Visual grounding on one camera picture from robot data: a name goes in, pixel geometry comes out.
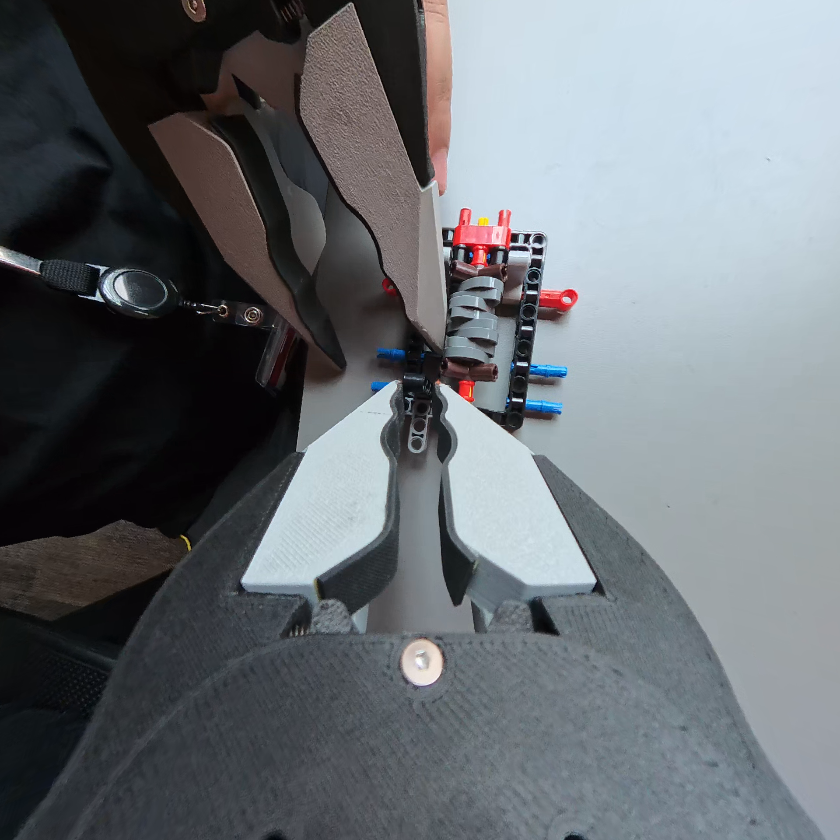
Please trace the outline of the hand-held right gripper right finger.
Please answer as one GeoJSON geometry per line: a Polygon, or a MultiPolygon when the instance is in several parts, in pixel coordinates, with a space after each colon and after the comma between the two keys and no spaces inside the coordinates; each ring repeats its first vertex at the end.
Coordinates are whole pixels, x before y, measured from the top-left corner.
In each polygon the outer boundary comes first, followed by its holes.
{"type": "Polygon", "coordinates": [[[449,385],[435,388],[440,559],[465,630],[504,602],[599,596],[599,581],[536,456],[449,385]]]}

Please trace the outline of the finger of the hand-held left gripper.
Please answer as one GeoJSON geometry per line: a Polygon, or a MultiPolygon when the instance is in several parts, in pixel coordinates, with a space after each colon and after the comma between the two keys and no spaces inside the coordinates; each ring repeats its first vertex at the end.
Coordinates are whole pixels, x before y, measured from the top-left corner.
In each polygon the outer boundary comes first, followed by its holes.
{"type": "Polygon", "coordinates": [[[226,263],[335,370],[347,362],[317,294],[312,270],[296,249],[308,220],[292,219],[284,177],[244,114],[181,112],[150,132],[226,263]]]}
{"type": "Polygon", "coordinates": [[[445,343],[438,184],[427,144],[424,27],[416,2],[306,2],[313,30],[298,89],[303,126],[369,229],[406,316],[445,343]]]}

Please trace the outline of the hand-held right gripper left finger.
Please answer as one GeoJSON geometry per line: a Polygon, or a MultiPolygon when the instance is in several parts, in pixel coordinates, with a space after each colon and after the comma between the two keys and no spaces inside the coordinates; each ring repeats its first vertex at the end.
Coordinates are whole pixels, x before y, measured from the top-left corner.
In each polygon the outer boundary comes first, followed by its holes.
{"type": "Polygon", "coordinates": [[[393,382],[301,454],[241,585],[339,601],[354,614],[397,566],[403,389],[393,382]]]}

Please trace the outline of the lego engine frame assembly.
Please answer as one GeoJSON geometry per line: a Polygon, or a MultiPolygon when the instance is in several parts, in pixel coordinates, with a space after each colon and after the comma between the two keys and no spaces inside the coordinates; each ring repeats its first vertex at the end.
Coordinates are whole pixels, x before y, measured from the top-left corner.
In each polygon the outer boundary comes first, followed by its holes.
{"type": "MultiPolygon", "coordinates": [[[[529,396],[532,381],[562,380],[568,374],[562,365],[539,364],[532,358],[540,317],[563,316],[579,300],[572,288],[544,288],[546,234],[514,229],[509,209],[501,209],[492,221],[487,216],[474,219],[465,206],[457,225],[443,228],[442,239],[448,295],[443,349],[432,350],[418,333],[410,332],[403,346],[380,347],[376,358],[401,366],[402,380],[406,351],[436,352],[441,361],[434,386],[450,385],[470,404],[476,402],[477,384],[502,379],[507,389],[501,407],[478,409],[511,433],[521,428],[526,416],[561,415],[561,403],[529,396]]],[[[403,394],[403,400],[407,450],[420,455],[427,449],[434,420],[433,393],[403,394]]]]}

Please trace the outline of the person's left hand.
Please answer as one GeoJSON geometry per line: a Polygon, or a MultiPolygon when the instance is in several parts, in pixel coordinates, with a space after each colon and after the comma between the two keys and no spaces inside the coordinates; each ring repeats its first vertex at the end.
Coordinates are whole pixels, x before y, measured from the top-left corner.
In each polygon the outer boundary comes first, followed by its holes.
{"type": "Polygon", "coordinates": [[[427,142],[439,194],[446,192],[452,130],[453,49],[447,1],[422,1],[426,43],[427,142]]]}

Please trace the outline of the person's torso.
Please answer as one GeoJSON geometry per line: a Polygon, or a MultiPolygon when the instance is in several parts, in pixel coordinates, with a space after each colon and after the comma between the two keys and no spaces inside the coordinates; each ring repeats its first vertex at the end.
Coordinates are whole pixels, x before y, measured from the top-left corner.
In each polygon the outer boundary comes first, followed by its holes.
{"type": "MultiPolygon", "coordinates": [[[[189,300],[257,296],[130,159],[43,2],[2,2],[2,245],[136,266],[189,300]]],[[[2,545],[125,520],[199,540],[296,447],[307,350],[256,381],[266,333],[143,321],[2,268],[2,545]]]]}

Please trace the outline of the black office chair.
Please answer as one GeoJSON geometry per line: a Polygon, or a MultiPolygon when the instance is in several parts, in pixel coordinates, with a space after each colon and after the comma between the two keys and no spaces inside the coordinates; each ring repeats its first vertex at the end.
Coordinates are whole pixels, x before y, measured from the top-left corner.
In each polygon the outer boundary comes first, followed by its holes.
{"type": "Polygon", "coordinates": [[[95,713],[126,638],[75,613],[54,621],[2,609],[2,704],[95,713]]]}

